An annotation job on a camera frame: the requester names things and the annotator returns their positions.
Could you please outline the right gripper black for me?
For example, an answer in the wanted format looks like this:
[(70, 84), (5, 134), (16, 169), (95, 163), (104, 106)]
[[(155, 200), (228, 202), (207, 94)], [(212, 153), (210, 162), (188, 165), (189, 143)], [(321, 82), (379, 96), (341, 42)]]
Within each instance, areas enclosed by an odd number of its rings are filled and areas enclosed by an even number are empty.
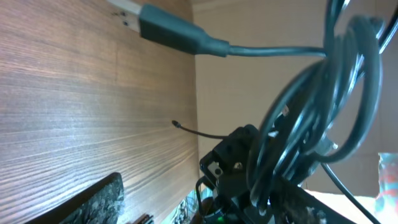
[[(238, 127), (227, 136), (217, 136), (221, 142), (200, 160), (200, 170), (204, 173), (203, 184), (213, 191), (214, 199), (248, 199), (250, 188), (247, 175), (248, 159), (252, 145), (256, 143), (259, 130), (248, 124)], [(282, 156), (276, 165), (276, 172), (266, 181), (268, 190), (266, 199), (270, 198), (271, 190), (277, 178), (283, 178), (290, 183), (300, 186), (311, 176), (319, 162), (301, 154), (299, 151), (293, 156)]]

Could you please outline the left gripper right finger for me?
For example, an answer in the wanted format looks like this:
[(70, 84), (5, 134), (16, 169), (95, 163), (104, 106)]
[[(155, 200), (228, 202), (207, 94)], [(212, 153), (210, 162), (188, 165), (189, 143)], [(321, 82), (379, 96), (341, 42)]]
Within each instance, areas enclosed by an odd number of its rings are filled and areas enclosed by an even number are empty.
[(304, 189), (277, 178), (270, 194), (275, 224), (354, 224)]

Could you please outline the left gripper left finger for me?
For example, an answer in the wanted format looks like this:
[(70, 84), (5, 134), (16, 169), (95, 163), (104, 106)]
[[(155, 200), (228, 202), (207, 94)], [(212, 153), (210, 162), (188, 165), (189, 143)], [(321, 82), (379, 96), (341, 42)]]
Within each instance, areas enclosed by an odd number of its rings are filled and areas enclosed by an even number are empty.
[(117, 223), (123, 206), (122, 176), (113, 172), (29, 223)]

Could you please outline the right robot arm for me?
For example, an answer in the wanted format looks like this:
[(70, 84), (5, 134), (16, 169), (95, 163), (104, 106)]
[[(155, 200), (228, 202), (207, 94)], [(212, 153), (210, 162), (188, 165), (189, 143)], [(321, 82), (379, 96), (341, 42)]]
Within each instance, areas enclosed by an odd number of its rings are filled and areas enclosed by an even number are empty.
[(297, 185), (276, 178), (264, 215), (250, 201), (246, 183), (249, 148), (258, 130), (251, 124), (221, 137), (200, 160), (204, 176), (197, 182), (213, 191), (210, 208), (200, 207), (204, 223), (326, 223), (318, 200)]

